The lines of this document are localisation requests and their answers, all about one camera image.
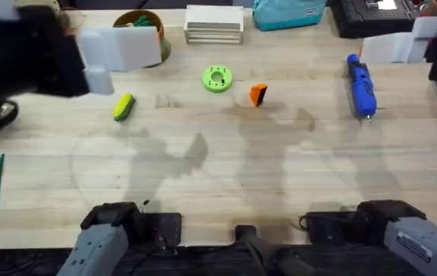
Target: blue tool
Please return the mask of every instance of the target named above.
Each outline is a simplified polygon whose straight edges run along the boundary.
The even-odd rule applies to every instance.
[[[356,112],[372,122],[372,116],[377,109],[377,99],[373,93],[369,69],[360,63],[356,54],[349,55],[347,61]]]

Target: orange object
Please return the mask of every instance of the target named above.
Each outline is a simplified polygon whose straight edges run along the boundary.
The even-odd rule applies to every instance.
[[[268,85],[266,84],[256,84],[255,86],[251,87],[249,97],[251,98],[251,102],[255,107],[259,107],[263,103],[267,88]]]

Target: black cable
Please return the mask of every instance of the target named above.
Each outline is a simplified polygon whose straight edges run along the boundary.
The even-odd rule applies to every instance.
[[[130,271],[130,273],[128,274],[129,276],[132,276],[133,275],[133,273],[134,273],[134,271],[141,265],[141,264],[143,264],[143,262],[147,259],[147,258],[149,258],[150,257],[150,255],[146,255],[145,257],[143,257],[139,262],[137,262],[134,266],[133,266],[133,268],[132,268],[132,270]]]
[[[32,264],[34,264],[36,262],[37,258],[38,258],[38,252],[36,252],[34,254],[34,257],[30,261],[27,261],[23,265],[18,266],[16,268],[9,269],[7,271],[0,271],[0,275],[11,275],[11,274],[16,274],[18,272],[21,272],[21,271],[25,270],[26,268],[28,268],[29,266],[31,266]]]
[[[135,270],[136,270],[140,265],[142,265],[143,262],[144,262],[147,258],[151,257],[152,254],[155,254],[155,253],[157,253],[158,251],[159,251],[159,249],[157,249],[157,250],[155,250],[155,251],[153,251],[153,252],[150,252],[149,254],[146,254],[145,257],[143,257],[139,262],[137,262],[137,263],[133,266],[133,268],[132,268],[132,270],[130,271],[130,273],[128,274],[128,276],[132,276],[133,273],[135,272]]]
[[[143,8],[143,6],[144,6],[145,4],[147,4],[148,1],[149,1],[149,0],[143,0],[143,1],[140,3],[140,5],[138,5],[138,6],[136,7],[136,9],[141,9],[141,8]]]

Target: wooden tabletop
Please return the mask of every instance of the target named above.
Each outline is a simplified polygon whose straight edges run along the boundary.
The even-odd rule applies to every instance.
[[[109,27],[123,11],[88,11]],[[340,39],[329,10],[319,25],[254,28],[244,44],[185,42],[183,10],[159,10],[172,45],[158,67],[114,74],[116,93],[76,99],[25,94],[0,138],[5,170],[0,248],[72,247],[79,224],[104,202],[150,200],[181,212],[184,245],[224,245],[237,224],[270,242],[305,243],[299,215],[369,199],[402,199],[437,224],[437,93],[427,64],[370,65],[380,110],[353,118],[345,75],[358,40]],[[213,64],[234,84],[212,94]],[[265,104],[248,99],[265,83]],[[138,105],[113,121],[123,93]]]

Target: teal bag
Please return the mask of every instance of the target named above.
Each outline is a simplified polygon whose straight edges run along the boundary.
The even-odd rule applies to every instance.
[[[255,0],[252,8],[256,27],[262,31],[319,23],[326,0]]]

